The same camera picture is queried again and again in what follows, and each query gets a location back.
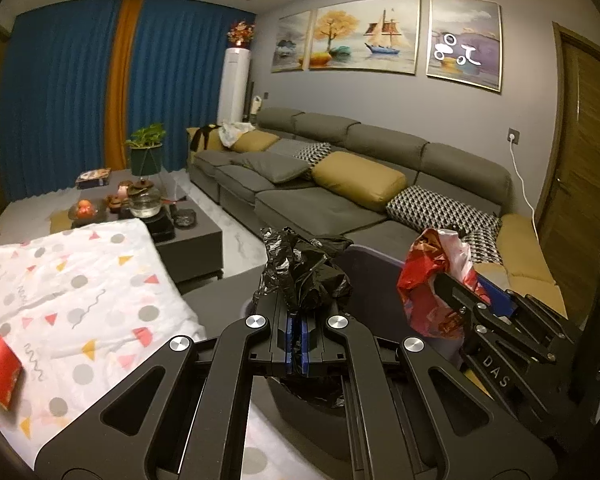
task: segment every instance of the framed painting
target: framed painting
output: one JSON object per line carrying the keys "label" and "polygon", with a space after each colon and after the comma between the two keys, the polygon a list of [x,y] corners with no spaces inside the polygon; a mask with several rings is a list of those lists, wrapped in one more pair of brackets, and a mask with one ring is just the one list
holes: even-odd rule
{"label": "framed painting", "polygon": [[311,70],[415,74],[420,0],[359,0],[318,9]]}
{"label": "framed painting", "polygon": [[502,16],[485,0],[430,0],[427,75],[500,92]]}
{"label": "framed painting", "polygon": [[272,72],[302,70],[306,57],[311,11],[285,16],[278,20],[276,49],[273,53]]}

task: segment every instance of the white power cord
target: white power cord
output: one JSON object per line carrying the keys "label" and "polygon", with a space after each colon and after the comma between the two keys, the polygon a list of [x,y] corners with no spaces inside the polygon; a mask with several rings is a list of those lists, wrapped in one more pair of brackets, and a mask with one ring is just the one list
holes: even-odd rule
{"label": "white power cord", "polygon": [[531,225],[534,227],[534,232],[536,233],[536,239],[538,240],[538,243],[540,243],[540,237],[538,236],[538,229],[536,229],[536,210],[529,203],[529,200],[526,197],[525,181],[522,179],[522,176],[520,175],[520,172],[518,171],[518,165],[516,164],[516,157],[513,154],[513,139],[514,139],[513,134],[509,134],[509,151],[511,152],[511,160],[513,161],[513,169],[516,170],[516,175],[518,176],[518,178],[520,179],[520,182],[522,183],[522,196],[525,198],[525,202],[529,206],[529,209],[531,209]]}

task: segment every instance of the sailboat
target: sailboat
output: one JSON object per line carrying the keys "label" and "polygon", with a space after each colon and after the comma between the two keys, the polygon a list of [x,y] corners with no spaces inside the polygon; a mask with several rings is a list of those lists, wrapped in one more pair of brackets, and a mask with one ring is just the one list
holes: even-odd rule
{"label": "sailboat", "polygon": [[400,50],[396,46],[400,46],[404,39],[398,22],[393,19],[386,20],[386,9],[382,11],[382,18],[377,23],[369,23],[369,27],[364,33],[365,36],[371,36],[366,47],[373,54],[399,54]]}

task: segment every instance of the blue curtain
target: blue curtain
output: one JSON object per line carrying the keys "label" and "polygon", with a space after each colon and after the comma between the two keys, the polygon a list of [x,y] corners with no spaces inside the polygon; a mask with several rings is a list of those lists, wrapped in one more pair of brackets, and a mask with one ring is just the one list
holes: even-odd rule
{"label": "blue curtain", "polygon": [[129,133],[164,123],[162,163],[187,160],[185,128],[216,120],[226,34],[243,10],[191,0],[144,0],[129,75]]}
{"label": "blue curtain", "polygon": [[104,163],[109,57],[122,0],[21,14],[0,82],[0,178],[8,200],[71,187]]}

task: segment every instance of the black coffee table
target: black coffee table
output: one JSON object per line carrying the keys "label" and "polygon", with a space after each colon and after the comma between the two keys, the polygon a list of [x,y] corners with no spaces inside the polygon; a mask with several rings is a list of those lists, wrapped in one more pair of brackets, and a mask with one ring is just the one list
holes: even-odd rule
{"label": "black coffee table", "polygon": [[[152,182],[166,188],[167,195],[172,198],[175,190],[176,197],[186,196],[177,186],[173,177],[163,171],[160,178],[152,176]],[[107,195],[118,192],[118,184],[122,180],[135,182],[138,177],[129,170],[112,171],[108,186],[92,187],[80,190],[80,200],[104,199]],[[158,242],[155,247],[174,283],[200,280],[213,276],[222,278],[222,230],[209,218],[193,200],[181,200],[178,209],[193,209],[198,222],[196,226],[183,230],[176,228],[175,238],[166,242]],[[118,220],[118,215],[107,211],[105,222]]]}

